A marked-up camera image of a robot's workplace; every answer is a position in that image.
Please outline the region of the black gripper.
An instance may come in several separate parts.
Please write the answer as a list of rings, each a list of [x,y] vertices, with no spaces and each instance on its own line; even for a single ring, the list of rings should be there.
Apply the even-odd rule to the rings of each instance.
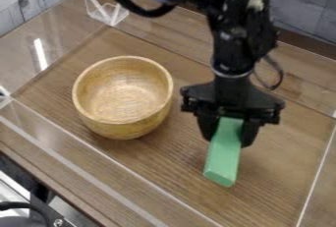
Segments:
[[[257,88],[248,77],[215,77],[208,83],[184,86],[180,93],[181,110],[196,116],[207,141],[212,139],[221,117],[245,120],[240,137],[243,147],[252,145],[263,124],[280,123],[285,102]]]

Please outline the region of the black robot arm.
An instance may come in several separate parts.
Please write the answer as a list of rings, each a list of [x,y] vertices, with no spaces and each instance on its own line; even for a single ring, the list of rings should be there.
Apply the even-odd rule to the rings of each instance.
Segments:
[[[156,0],[160,6],[144,9],[132,0],[116,0],[136,15],[159,18],[188,3],[204,12],[212,36],[211,82],[180,89],[181,110],[192,113],[203,137],[209,140],[223,117],[240,119],[240,145],[249,146],[267,124],[280,122],[285,103],[251,82],[260,61],[272,62],[279,33],[271,14],[271,0]]]

